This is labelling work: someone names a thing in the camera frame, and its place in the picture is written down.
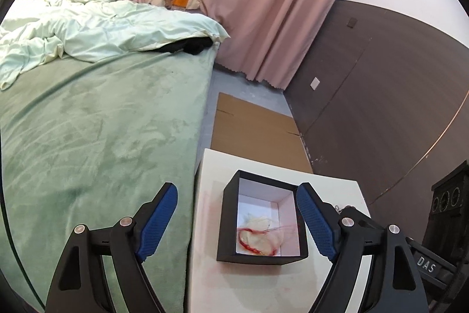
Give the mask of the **green bed sheet bed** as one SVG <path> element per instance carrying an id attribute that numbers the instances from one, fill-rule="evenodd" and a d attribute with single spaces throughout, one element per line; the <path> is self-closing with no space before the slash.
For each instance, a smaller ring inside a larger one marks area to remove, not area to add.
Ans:
<path id="1" fill-rule="evenodd" d="M 59 59 L 1 93 L 1 270 L 38 307 L 75 226 L 109 227 L 163 184 L 178 204 L 145 272 L 182 312 L 197 149 L 217 47 Z"/>

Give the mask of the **pale green duvet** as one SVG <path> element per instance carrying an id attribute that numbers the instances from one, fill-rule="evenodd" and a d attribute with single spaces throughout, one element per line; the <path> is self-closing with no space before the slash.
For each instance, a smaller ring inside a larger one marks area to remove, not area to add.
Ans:
<path id="1" fill-rule="evenodd" d="M 65 56 L 97 63 L 193 38 L 219 45 L 228 36 L 219 22 L 200 13 L 132 0 L 19 1 L 1 22 L 1 89 Z"/>

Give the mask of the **flattened cardboard sheet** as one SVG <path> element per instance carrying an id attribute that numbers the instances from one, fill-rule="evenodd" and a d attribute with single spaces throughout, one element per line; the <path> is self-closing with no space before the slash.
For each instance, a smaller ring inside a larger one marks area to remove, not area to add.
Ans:
<path id="1" fill-rule="evenodd" d="M 220 93 L 211 149 L 299 172 L 312 172 L 293 118 Z"/>

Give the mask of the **white butterfly brooch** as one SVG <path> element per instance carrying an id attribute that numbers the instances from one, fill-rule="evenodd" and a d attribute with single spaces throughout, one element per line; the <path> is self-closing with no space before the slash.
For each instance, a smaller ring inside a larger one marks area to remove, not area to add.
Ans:
<path id="1" fill-rule="evenodd" d="M 237 229 L 239 249 L 250 255 L 275 257 L 285 239 L 284 228 L 266 216 L 247 214 Z"/>

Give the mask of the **black jewelry box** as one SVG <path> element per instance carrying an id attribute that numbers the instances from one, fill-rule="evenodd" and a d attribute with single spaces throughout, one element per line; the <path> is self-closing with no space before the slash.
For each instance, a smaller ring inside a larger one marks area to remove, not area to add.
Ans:
<path id="1" fill-rule="evenodd" d="M 308 257 L 297 186 L 238 170 L 222 193 L 216 260 L 288 265 Z"/>

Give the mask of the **black garment on bed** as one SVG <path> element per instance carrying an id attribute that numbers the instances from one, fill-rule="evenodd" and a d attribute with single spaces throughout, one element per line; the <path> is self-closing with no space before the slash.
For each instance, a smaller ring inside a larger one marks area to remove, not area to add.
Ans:
<path id="1" fill-rule="evenodd" d="M 177 40 L 162 47 L 155 48 L 155 52 L 159 53 L 188 53 L 190 55 L 198 55 L 203 50 L 210 48 L 213 40 L 210 37 L 191 37 L 187 39 Z"/>

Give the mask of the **white wall socket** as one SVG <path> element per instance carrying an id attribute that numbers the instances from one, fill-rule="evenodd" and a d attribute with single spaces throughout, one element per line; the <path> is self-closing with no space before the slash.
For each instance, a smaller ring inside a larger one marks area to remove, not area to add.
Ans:
<path id="1" fill-rule="evenodd" d="M 310 88 L 313 89 L 313 91 L 315 91 L 316 88 L 318 88 L 318 85 L 320 85 L 320 81 L 317 77 L 315 77 L 310 83 Z"/>

